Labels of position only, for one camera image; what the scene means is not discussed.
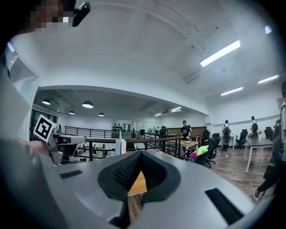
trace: black railing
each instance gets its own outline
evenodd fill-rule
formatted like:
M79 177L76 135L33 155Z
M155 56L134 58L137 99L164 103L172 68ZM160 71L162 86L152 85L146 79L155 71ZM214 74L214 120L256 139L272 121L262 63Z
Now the black railing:
M89 151L89 157L88 156L81 156L81 155L75 155L72 154L71 156L74 157L85 157L85 158L89 158L89 161L92 161L93 159L104 159L105 157L95 157L93 156L93 152L96 151L115 151L115 149L110 149L110 148L93 148L93 143L115 143L115 139L87 139L87 142L89 142L88 144L88 148L82 148L79 147L78 149L80 150L88 150Z
M65 127L66 134L81 135L90 138L119 138L119 131L97 130L77 127Z
M137 148L136 150L149 150L156 148L165 153L169 153L174 157L180 158L181 137L170 137L133 131L133 139L126 140L126 143L144 143L144 148Z

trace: floor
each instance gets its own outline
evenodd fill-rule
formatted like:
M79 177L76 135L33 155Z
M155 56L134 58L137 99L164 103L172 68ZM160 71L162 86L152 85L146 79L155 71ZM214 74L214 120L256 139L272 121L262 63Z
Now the floor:
M232 147L229 147L226 153L228 154L227 157L220 152L220 147L218 147L217 156L213 159L216 164L211 163L211 170L238 187L251 198L255 188L264 181L263 174L271 159L271 151L265 148L262 160L259 160L260 149L257 152L253 152L247 174L245 169L248 162L249 149L245 160L243 160L244 148L233 150ZM267 190L263 198L270 196L273 191L274 187ZM128 197L128 206L130 220L133 222L142 209L141 194Z

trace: ceiling light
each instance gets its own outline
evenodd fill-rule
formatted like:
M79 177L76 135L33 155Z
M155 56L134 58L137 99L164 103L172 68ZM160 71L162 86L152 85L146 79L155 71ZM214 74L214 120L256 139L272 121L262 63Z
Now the ceiling light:
M206 58L205 60L203 60L201 62L201 65L204 67L206 65L208 65L209 63L215 61L216 59L222 57L223 55L226 55L227 53L237 49L240 47L240 41L236 41L234 43L232 43L231 45L223 48L222 50L216 52L215 54L211 55L210 57Z
M82 106L86 107L86 108L93 108L93 104L90 101L85 101Z
M265 33L268 34L271 32L272 32L272 28L269 25L265 26Z
M46 105L50 105L50 100L48 98L45 98L42 103L46 104Z
M279 75L277 75L277 76L273 76L273 77L270 77L270 78L268 78L268 79L265 79L265 80L259 81L258 83L259 83L259 84L261 84L261 83L264 83L264 82L266 82L266 81L274 80L274 79L276 79L278 76L279 76Z
M181 107L177 107L177 108L175 108L175 109L172 109L171 111L173 111L173 110L178 110L178 109L181 109Z
M181 110L178 109L178 110L172 110L171 112L180 112Z
M222 95L226 95L226 94L229 94L229 93L232 93L232 92L235 92L235 91L242 90L242 88L243 88L243 87L238 88L238 89L234 89L234 90L232 90L232 91L228 91L228 92L222 93Z

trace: black vent slot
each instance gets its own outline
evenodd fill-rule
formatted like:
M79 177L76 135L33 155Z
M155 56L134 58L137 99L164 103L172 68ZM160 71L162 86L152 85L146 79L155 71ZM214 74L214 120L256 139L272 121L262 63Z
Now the black vent slot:
M217 188L205 191L205 193L229 225L243 217L243 214Z
M74 170L74 171L71 171L71 172L60 174L60 176L61 176L62 179L67 179L67 178L79 175L81 173L82 173L82 171L80 171L80 170Z

